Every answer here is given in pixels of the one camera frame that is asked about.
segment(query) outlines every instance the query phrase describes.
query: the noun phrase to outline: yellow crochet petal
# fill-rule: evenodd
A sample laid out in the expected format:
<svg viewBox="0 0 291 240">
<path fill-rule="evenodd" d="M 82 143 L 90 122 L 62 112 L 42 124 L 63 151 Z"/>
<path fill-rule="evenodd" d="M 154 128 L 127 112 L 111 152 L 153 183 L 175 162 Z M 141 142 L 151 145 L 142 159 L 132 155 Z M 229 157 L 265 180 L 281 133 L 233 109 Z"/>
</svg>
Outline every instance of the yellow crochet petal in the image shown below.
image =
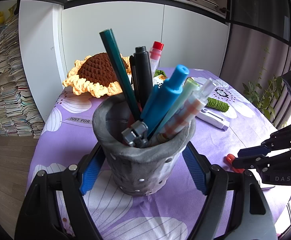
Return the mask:
<svg viewBox="0 0 291 240">
<path fill-rule="evenodd" d="M 100 98 L 104 95 L 116 95 L 122 93 L 122 89 L 120 87 L 119 82 L 110 83 L 108 87 L 104 87 L 100 85 L 99 82 L 91 83 L 87 81 L 85 78 L 80 78 L 78 75 L 78 71 L 81 66 L 89 59 L 91 56 L 85 57 L 84 60 L 76 60 L 74 62 L 74 67 L 68 72 L 67 79 L 62 82 L 65 87 L 71 86 L 73 94 L 81 95 L 82 93 L 89 92 L 92 96 L 96 98 Z M 127 73 L 131 73 L 130 67 L 130 57 L 122 57 L 122 59 L 127 63 Z"/>
</svg>

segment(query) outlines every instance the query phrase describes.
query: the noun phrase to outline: white flower pattern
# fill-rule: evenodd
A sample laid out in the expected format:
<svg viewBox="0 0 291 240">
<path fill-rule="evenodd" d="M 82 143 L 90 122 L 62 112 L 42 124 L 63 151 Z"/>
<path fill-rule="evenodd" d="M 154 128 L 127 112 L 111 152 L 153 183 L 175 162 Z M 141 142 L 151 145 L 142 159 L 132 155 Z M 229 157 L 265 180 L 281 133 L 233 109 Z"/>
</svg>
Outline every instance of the white flower pattern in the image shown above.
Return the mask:
<svg viewBox="0 0 291 240">
<path fill-rule="evenodd" d="M 89 110 L 92 106 L 90 93 L 83 93 L 79 96 L 74 95 L 67 90 L 63 90 L 55 105 L 62 106 L 70 113 L 78 114 Z"/>
<path fill-rule="evenodd" d="M 48 167 L 37 165 L 32 180 L 39 170 L 53 173 L 64 171 L 65 167 L 58 163 L 52 163 Z M 57 191 L 56 197 L 63 226 L 68 234 L 74 236 L 62 191 Z M 186 224 L 171 217 L 127 218 L 111 228 L 133 204 L 133 197 L 123 193 L 115 184 L 111 170 L 99 173 L 92 190 L 88 191 L 83 199 L 92 220 L 105 240 L 185 240 L 188 235 Z"/>
<path fill-rule="evenodd" d="M 193 79 L 202 85 L 207 81 L 207 79 L 203 77 Z M 250 104 L 250 102 L 243 95 L 235 89 L 229 88 L 229 84 L 221 79 L 217 79 L 216 82 L 218 86 L 210 97 L 229 104 L 228 111 L 222 112 L 224 116 L 232 119 L 237 118 L 237 112 L 248 118 L 252 118 L 255 115 L 253 110 L 244 104 Z"/>
<path fill-rule="evenodd" d="M 57 107 L 54 107 L 49 115 L 49 118 L 47 119 L 47 122 L 42 130 L 42 134 L 44 134 L 46 131 L 55 132 L 57 131 L 61 126 L 62 121 L 62 114 L 60 110 Z"/>
</svg>

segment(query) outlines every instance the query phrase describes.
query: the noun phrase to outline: cabinet door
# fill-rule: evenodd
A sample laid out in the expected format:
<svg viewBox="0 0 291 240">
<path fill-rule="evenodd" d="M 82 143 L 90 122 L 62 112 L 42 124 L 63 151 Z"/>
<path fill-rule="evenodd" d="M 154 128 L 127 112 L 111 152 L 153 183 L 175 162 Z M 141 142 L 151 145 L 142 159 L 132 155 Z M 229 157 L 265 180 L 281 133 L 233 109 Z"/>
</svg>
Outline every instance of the cabinet door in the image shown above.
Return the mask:
<svg viewBox="0 0 291 240">
<path fill-rule="evenodd" d="M 204 15 L 165 5 L 160 67 L 206 69 L 219 75 L 228 26 Z"/>
<path fill-rule="evenodd" d="M 126 57 L 135 47 L 150 50 L 161 41 L 164 5 L 146 2 L 100 2 L 62 11 L 62 38 L 67 70 L 74 61 L 105 52 L 99 33 L 112 28 L 120 53 Z"/>
<path fill-rule="evenodd" d="M 291 44 L 290 0 L 231 0 L 229 22 Z"/>
</svg>

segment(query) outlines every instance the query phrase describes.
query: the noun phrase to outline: pen holder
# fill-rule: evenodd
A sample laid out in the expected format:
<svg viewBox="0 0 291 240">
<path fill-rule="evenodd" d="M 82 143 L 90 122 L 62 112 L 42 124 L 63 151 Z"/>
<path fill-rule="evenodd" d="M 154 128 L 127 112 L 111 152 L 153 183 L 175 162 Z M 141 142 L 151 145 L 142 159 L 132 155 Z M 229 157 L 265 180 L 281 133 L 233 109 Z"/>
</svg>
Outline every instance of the pen holder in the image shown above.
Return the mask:
<svg viewBox="0 0 291 240">
<path fill-rule="evenodd" d="M 121 190 L 132 196 L 146 196 L 162 188 L 181 152 L 195 132 L 195 119 L 172 140 L 148 148 L 122 143 L 131 112 L 123 94 L 103 101 L 93 114 L 93 130 L 101 144 L 113 178 Z"/>
</svg>

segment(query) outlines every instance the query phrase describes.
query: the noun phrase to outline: teal pencil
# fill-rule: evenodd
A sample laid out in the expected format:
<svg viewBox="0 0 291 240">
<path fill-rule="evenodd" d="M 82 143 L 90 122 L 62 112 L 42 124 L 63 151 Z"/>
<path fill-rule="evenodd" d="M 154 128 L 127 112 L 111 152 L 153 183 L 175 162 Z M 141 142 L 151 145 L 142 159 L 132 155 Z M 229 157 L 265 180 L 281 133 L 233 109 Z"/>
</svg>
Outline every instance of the teal pencil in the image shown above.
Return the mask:
<svg viewBox="0 0 291 240">
<path fill-rule="evenodd" d="M 192 78 L 187 78 L 187 80 L 184 83 L 182 93 L 179 95 L 179 97 L 176 99 L 176 101 L 173 103 L 167 114 L 162 119 L 159 127 L 156 129 L 154 134 L 158 133 L 162 127 L 166 124 L 167 121 L 175 114 L 175 112 L 181 107 L 181 105 L 184 104 L 184 102 L 187 100 L 187 98 L 191 95 L 191 93 L 194 90 L 197 90 L 200 88 L 200 85 L 196 83 Z"/>
<path fill-rule="evenodd" d="M 140 120 L 140 109 L 135 99 L 134 92 L 132 90 L 129 78 L 127 76 L 126 68 L 123 64 L 118 45 L 115 41 L 112 29 L 100 32 L 100 36 L 108 53 L 109 59 L 113 66 L 114 72 L 118 78 L 123 94 L 127 100 L 134 120 Z"/>
</svg>

